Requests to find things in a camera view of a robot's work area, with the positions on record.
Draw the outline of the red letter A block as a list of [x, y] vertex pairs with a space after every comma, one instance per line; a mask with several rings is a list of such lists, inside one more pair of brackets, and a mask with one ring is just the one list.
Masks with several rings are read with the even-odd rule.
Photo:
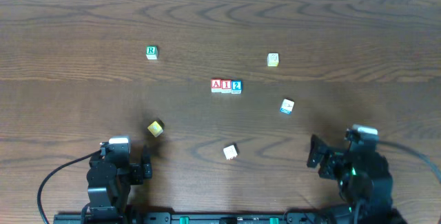
[[222, 80], [221, 79], [211, 79], [211, 92], [217, 93], [222, 91]]

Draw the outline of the blue number 2 block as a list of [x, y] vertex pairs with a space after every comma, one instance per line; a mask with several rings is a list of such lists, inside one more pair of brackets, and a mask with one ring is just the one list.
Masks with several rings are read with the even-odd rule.
[[232, 94], [241, 94], [243, 89], [242, 81], [232, 81]]

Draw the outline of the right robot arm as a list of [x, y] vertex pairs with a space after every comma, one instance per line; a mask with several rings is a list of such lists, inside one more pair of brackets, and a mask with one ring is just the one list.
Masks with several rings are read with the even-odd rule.
[[307, 167], [319, 167], [318, 175], [338, 183], [344, 205], [317, 213], [315, 223], [399, 224], [405, 219], [392, 207], [393, 178], [386, 158], [376, 152], [376, 134], [348, 130], [347, 149], [327, 145], [311, 136]]

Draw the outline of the red letter I block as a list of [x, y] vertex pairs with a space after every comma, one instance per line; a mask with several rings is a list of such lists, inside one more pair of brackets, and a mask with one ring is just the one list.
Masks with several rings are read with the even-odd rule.
[[221, 92], [225, 94], [232, 92], [232, 81], [230, 79], [221, 80]]

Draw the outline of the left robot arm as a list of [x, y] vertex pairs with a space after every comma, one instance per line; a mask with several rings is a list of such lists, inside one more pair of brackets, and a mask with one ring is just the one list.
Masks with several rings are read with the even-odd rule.
[[142, 223], [139, 211], [129, 205], [133, 185], [152, 178], [150, 151], [143, 146], [139, 162], [130, 161], [130, 144], [104, 143], [91, 157], [87, 173], [90, 215], [82, 223]]

